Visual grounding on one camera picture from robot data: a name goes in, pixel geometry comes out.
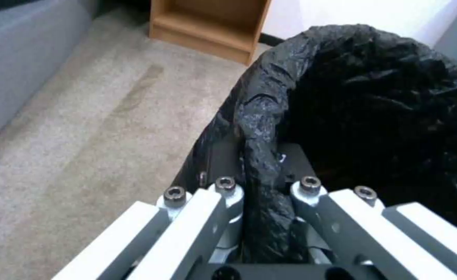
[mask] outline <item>floor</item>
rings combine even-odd
[[[123,9],[97,18],[0,133],[0,279],[51,278],[153,203],[246,69],[146,34]]]

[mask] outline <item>gray sofa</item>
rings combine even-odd
[[[99,0],[39,0],[0,10],[0,130],[70,55]]]

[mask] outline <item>white wall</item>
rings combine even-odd
[[[272,0],[263,32],[286,39],[313,25],[364,23],[434,46],[456,16],[457,0]]]
[[[298,0],[272,0],[261,32],[287,39],[305,30]]]

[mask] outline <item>carpet stain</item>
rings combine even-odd
[[[116,115],[129,112],[139,106],[144,99],[147,89],[161,77],[163,72],[164,68],[162,66],[152,64],[134,85],[134,87],[132,87],[127,96],[121,100],[120,104],[114,109],[110,117],[115,117]]]

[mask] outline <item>plastic bag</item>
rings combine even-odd
[[[329,191],[365,185],[457,226],[457,62],[366,25],[312,27],[241,76],[174,184],[199,187],[230,131],[246,192],[243,262],[306,262],[277,147],[301,145]]]

